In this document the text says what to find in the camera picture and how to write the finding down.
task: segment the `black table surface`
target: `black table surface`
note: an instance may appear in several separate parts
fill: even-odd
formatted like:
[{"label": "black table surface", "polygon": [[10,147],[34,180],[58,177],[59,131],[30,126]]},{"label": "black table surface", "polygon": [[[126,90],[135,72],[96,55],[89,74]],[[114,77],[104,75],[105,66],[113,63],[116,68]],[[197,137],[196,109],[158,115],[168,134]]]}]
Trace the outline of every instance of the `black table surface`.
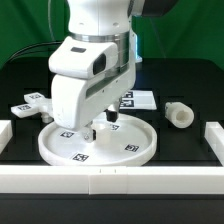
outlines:
[{"label": "black table surface", "polygon": [[[200,59],[145,59],[136,70],[134,89],[153,91],[157,110],[121,112],[145,120],[157,132],[156,154],[145,166],[221,166],[204,132],[207,121],[223,125],[224,71]],[[11,120],[13,128],[13,138],[0,155],[0,165],[47,165],[37,144],[44,127],[40,114],[20,119],[10,108],[25,103],[23,96],[28,93],[50,97],[53,76],[47,58],[16,60],[0,71],[0,120]],[[191,107],[195,115],[192,125],[186,129],[174,127],[165,118],[166,102]],[[1,194],[0,217],[5,223],[223,223],[223,198]]]}]

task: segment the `green screen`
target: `green screen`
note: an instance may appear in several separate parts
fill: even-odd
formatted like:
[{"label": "green screen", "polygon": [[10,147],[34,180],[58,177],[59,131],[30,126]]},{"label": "green screen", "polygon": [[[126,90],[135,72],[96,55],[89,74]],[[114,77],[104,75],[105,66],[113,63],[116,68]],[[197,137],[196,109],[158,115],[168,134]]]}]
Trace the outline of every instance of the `green screen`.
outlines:
[{"label": "green screen", "polygon": [[[65,0],[51,0],[56,40],[67,31],[69,9]],[[143,58],[203,58],[224,69],[224,1],[179,0],[160,18],[133,18]],[[0,66],[15,51],[51,41],[48,0],[0,1]]]}]

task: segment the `round white platform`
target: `round white platform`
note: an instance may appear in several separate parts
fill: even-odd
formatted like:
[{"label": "round white platform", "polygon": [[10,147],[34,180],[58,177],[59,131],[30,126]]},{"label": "round white platform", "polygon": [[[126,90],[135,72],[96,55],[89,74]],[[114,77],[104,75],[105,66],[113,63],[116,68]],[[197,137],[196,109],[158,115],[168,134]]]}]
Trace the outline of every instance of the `round white platform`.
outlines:
[{"label": "round white platform", "polygon": [[102,113],[92,128],[96,140],[87,143],[80,133],[49,124],[38,139],[42,158],[62,166],[140,166],[156,151],[155,130],[138,118],[119,114],[116,123],[109,123]]}]

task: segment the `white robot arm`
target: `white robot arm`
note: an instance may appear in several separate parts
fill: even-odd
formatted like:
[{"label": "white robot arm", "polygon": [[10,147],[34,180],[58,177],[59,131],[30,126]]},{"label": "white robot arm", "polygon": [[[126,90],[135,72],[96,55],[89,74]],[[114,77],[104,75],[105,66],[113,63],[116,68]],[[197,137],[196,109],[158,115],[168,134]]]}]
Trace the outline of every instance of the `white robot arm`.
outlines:
[{"label": "white robot arm", "polygon": [[116,121],[119,99],[134,85],[130,16],[162,15],[177,0],[67,1],[71,34],[49,60],[53,114],[59,126],[79,131],[103,111]]}]

